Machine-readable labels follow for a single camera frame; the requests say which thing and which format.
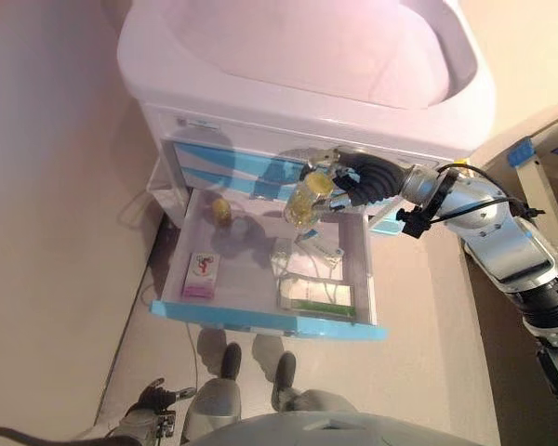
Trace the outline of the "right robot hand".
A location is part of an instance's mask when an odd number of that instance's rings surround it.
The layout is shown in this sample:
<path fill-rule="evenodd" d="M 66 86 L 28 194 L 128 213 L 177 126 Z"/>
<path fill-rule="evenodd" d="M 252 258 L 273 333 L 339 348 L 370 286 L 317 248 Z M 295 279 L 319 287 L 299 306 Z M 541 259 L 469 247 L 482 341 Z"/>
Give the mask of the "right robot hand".
<path fill-rule="evenodd" d="M 299 181 L 303 182 L 320 165 L 327 165 L 334 173 L 333 185 L 342 193 L 318 201 L 312 208 L 322 212 L 340 212 L 382 202 L 396 197 L 413 170 L 411 165 L 400 165 L 385 158 L 349 146 L 317 151 L 301 169 Z"/>

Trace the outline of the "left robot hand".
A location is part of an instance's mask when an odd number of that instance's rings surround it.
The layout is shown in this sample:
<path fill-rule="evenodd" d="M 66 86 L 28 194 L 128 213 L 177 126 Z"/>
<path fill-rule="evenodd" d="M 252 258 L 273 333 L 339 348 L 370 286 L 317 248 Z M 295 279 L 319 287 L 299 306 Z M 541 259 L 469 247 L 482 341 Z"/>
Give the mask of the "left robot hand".
<path fill-rule="evenodd" d="M 155 414 L 166 411 L 173 404 L 195 396 L 196 387 L 185 387 L 180 390 L 167 390 L 164 387 L 165 378 L 159 377 L 144 388 L 138 400 L 126 411 L 129 415 L 138 410 L 150 410 Z"/>

